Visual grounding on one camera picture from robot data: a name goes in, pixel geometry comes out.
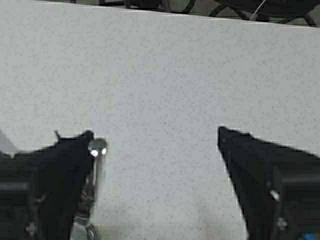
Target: table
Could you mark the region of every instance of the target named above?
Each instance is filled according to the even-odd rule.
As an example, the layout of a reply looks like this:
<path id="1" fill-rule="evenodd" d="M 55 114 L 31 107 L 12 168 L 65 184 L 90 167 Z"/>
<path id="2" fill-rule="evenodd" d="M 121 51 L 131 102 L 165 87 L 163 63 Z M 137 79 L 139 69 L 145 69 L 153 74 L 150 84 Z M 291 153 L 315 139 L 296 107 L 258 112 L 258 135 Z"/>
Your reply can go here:
<path id="1" fill-rule="evenodd" d="M 244 240 L 220 125 L 320 154 L 316 28 L 32 0 L 0 22 L 1 131 L 109 142 L 104 239 Z"/>

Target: floor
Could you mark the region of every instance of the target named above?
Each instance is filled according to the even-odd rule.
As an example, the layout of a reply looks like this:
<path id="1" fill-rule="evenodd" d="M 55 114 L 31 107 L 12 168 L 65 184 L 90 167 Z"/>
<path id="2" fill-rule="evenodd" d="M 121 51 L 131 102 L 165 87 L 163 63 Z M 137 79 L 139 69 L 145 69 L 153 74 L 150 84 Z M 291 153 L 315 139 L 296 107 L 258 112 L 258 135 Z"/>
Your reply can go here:
<path id="1" fill-rule="evenodd" d="M 72 2 L 72 0 L 49 0 L 54 2 Z M 73 0 L 77 4 L 88 4 L 88 5 L 95 5 L 97 0 Z M 180 12 L 183 10 L 187 5 L 189 0 L 169 0 L 170 6 L 173 11 Z M 213 9 L 215 9 L 219 5 L 218 2 L 214 0 L 196 0 L 195 5 L 189 14 L 191 15 L 198 15 L 198 16 L 208 16 Z M 248 17 L 251 16 L 251 13 L 245 13 Z M 230 9 L 223 10 L 219 15 L 219 17 L 225 18 L 233 18 L 239 19 L 239 17 Z M 313 20 L 320 25 L 320 5 L 316 7 L 313 11 L 310 12 L 310 16 Z M 275 23 L 279 19 L 278 18 L 271 18 L 271 22 Z M 302 19 L 296 19 L 289 24 L 291 25 L 304 25 L 307 26 L 306 22 Z"/>

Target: speckled countertop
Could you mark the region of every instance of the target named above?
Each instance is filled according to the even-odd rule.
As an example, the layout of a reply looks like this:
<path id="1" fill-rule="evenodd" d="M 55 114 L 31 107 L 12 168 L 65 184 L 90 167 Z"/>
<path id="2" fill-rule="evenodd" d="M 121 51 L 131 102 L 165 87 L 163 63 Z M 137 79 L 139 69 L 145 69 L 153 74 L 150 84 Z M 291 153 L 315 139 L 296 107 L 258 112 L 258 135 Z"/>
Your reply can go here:
<path id="1" fill-rule="evenodd" d="M 31 0 L 0 23 L 1 131 L 109 142 L 104 239 L 244 240 L 219 125 L 320 154 L 319 29 Z"/>

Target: white speckled surface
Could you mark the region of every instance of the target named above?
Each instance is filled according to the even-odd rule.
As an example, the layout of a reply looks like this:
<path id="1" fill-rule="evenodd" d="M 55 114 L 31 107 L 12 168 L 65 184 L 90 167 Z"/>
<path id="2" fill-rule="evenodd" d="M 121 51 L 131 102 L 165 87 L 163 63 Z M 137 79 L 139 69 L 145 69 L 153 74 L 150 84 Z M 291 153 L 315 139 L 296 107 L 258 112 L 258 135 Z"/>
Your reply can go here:
<path id="1" fill-rule="evenodd" d="M 244 240 L 217 127 L 320 154 L 320 30 L 164 15 L 0 1 L 0 129 L 108 140 L 103 239 Z"/>

